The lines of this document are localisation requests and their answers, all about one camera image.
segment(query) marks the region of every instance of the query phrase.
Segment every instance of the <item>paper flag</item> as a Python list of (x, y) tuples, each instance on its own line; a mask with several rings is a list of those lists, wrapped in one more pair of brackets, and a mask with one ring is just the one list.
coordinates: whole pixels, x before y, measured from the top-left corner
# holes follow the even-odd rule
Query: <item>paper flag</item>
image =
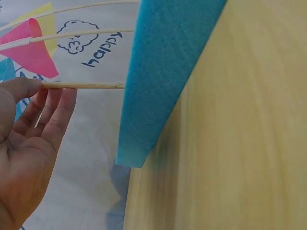
[[(1, 37), (0, 44), (41, 36), (42, 31), (37, 20), (29, 19)], [(3, 50), (0, 54), (11, 58), (26, 70), (46, 78), (53, 78), (59, 74), (43, 41)]]
[[(36, 8), (35, 10), (24, 14), (23, 16), (17, 18), (14, 22), (17, 22), (22, 19), (30, 18), (36, 15), (40, 15), (46, 12), (54, 12), (52, 3), (47, 3), (39, 8)], [(42, 29), (43, 36), (48, 36), (48, 35), (55, 35), (57, 33), (56, 25), (55, 25), (55, 17), (54, 14), (43, 16), (36, 18), (38, 21), (40, 28)], [(48, 53), (51, 57), (53, 57), (54, 52), (56, 51), (58, 47), (58, 43), (56, 39), (51, 39), (45, 41), (46, 48), (48, 50)]]
[[(15, 67), (12, 59), (8, 58), (0, 62), (0, 81), (8, 81), (14, 79), (15, 76)], [(21, 115), (20, 104), (16, 104), (16, 116), (15, 121)]]
[(116, 164), (140, 168), (173, 110), (226, 0), (142, 0)]

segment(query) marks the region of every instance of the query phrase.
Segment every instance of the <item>blue foam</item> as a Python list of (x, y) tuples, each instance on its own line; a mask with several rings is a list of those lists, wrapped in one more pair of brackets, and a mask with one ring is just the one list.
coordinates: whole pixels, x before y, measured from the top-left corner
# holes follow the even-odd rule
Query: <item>blue foam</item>
[(142, 0), (116, 164), (143, 166), (225, 3), (226, 0)]

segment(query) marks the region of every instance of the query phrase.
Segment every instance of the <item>table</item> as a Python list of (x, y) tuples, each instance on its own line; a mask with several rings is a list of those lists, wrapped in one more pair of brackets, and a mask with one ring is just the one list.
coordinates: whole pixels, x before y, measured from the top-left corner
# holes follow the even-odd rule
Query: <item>table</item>
[(307, 1), (229, 0), (156, 147), (125, 230), (307, 226)]

